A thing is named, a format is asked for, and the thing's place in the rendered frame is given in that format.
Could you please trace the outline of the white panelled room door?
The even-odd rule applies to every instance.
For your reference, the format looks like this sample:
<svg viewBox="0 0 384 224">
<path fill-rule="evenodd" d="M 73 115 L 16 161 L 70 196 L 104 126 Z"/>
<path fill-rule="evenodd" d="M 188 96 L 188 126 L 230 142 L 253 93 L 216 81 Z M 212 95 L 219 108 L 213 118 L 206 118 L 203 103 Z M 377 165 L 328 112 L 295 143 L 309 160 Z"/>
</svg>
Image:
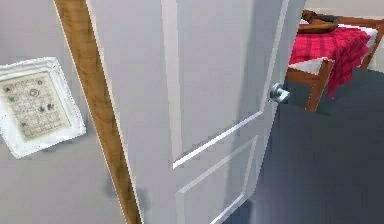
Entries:
<svg viewBox="0 0 384 224">
<path fill-rule="evenodd" d="M 305 2 L 87 0 L 143 224 L 252 196 Z"/>
</svg>

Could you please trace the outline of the white framed wall picture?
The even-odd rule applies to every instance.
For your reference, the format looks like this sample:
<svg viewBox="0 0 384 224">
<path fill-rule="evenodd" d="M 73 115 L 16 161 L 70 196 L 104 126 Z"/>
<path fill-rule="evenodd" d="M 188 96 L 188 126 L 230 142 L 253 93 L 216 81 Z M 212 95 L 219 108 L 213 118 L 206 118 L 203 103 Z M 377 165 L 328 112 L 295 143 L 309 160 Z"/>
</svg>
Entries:
<svg viewBox="0 0 384 224">
<path fill-rule="evenodd" d="M 0 65 L 0 136 L 15 158 L 85 133 L 57 58 Z"/>
</svg>

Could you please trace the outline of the brown and black pillow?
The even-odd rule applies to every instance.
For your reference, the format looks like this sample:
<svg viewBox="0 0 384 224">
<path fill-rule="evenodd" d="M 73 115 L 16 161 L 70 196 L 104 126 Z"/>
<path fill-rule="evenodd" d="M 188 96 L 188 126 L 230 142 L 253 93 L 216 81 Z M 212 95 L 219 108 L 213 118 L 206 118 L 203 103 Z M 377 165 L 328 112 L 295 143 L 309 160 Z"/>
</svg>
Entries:
<svg viewBox="0 0 384 224">
<path fill-rule="evenodd" d="M 337 23 L 326 22 L 320 19 L 316 12 L 310 10 L 303 10 L 297 33 L 324 34 L 333 32 L 337 27 Z"/>
</svg>

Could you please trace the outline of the brown wooden door frame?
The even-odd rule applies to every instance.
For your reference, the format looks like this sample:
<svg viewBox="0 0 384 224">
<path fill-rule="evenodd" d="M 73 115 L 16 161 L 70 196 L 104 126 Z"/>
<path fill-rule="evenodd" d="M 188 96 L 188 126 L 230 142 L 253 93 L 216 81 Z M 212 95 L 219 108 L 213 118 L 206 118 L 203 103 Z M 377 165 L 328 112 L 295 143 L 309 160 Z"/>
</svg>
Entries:
<svg viewBox="0 0 384 224">
<path fill-rule="evenodd" d="M 53 0 L 126 224 L 143 224 L 87 0 Z"/>
</svg>

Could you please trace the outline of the red checked blanket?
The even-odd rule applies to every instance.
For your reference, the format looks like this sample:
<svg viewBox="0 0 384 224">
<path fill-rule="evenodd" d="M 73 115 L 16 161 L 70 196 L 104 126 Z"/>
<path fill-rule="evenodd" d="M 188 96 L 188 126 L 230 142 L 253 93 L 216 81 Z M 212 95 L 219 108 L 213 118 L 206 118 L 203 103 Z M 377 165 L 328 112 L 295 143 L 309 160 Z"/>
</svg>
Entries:
<svg viewBox="0 0 384 224">
<path fill-rule="evenodd" d="M 334 61 L 328 80 L 328 95 L 335 97 L 335 91 L 352 78 L 352 70 L 361 64 L 362 57 L 369 51 L 370 35 L 359 28 L 338 27 L 324 34 L 297 34 L 289 65 L 314 65 L 315 59 Z"/>
</svg>

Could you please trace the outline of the silver round door knob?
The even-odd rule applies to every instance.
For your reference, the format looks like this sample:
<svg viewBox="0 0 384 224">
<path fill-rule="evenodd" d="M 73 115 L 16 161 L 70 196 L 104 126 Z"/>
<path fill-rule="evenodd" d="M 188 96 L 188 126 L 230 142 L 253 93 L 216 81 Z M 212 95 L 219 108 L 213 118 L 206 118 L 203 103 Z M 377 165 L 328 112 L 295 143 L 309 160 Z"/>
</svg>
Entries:
<svg viewBox="0 0 384 224">
<path fill-rule="evenodd" d="M 281 83 L 275 83 L 269 93 L 269 100 L 271 102 L 283 103 L 286 102 L 290 97 L 290 92 L 283 89 Z"/>
</svg>

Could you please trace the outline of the wooden bed with white mattress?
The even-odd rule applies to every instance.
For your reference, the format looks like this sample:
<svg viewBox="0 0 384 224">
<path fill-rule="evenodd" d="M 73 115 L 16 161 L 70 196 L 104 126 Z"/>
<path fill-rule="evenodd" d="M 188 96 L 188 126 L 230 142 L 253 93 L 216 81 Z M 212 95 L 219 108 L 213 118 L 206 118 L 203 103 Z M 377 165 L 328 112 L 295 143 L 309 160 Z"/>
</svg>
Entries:
<svg viewBox="0 0 384 224">
<path fill-rule="evenodd" d="M 326 22 L 337 23 L 338 27 L 359 28 L 370 35 L 370 40 L 367 43 L 369 51 L 362 57 L 361 64 L 356 67 L 365 70 L 370 64 L 376 49 L 384 37 L 384 19 L 365 19 L 325 14 L 318 14 L 318 16 Z M 297 68 L 288 65 L 286 72 L 286 78 L 288 80 L 311 88 L 306 105 L 306 109 L 311 112 L 317 110 L 322 94 L 324 92 L 328 93 L 327 84 L 334 64 L 334 61 L 330 59 L 315 59 L 314 62 L 314 65 L 304 64 Z"/>
</svg>

